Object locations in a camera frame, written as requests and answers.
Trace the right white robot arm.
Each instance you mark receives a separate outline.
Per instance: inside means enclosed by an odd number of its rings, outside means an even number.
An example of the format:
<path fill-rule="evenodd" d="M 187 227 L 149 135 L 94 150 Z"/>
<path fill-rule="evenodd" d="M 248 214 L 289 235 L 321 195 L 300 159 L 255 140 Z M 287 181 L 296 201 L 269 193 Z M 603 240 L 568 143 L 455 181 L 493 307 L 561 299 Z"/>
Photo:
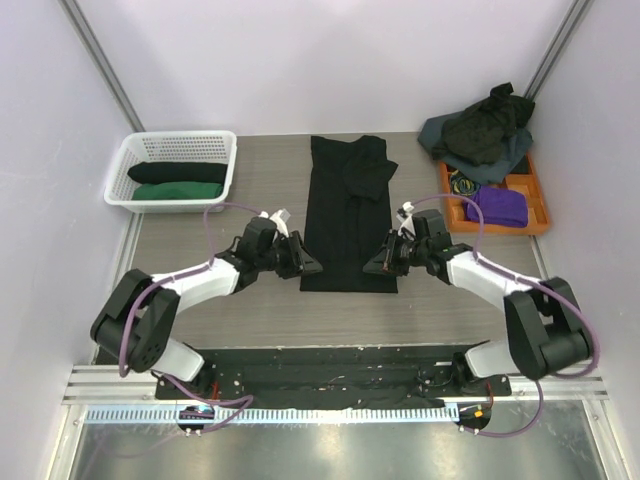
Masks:
<path fill-rule="evenodd" d="M 401 217 L 400 228 L 387 233 L 364 273 L 401 277 L 423 268 L 443 283 L 485 300 L 504 316 L 505 339 L 485 341 L 455 359 L 451 380 L 457 391 L 475 394 L 498 375 L 519 373 L 537 381 L 548 375 L 563 377 L 566 368 L 582 361 L 596 365 L 594 336 L 565 280 L 524 276 L 468 244 L 454 243 L 436 210 Z"/>

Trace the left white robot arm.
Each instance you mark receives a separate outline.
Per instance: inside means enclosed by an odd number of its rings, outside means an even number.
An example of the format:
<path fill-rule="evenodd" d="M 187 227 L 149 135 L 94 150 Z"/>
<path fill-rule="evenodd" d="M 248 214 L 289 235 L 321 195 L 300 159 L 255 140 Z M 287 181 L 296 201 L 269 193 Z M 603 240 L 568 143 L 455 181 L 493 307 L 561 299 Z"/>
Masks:
<path fill-rule="evenodd" d="M 212 389 L 213 375 L 201 353 L 172 338 L 177 316 L 210 299 L 239 293 L 269 271 L 290 279 L 323 268 L 284 220 L 257 216 L 229 248 L 199 265 L 156 275 L 126 272 L 91 326 L 90 337 L 118 360 L 123 377 L 129 371 L 155 371 L 178 380 L 190 398 L 203 398 Z"/>

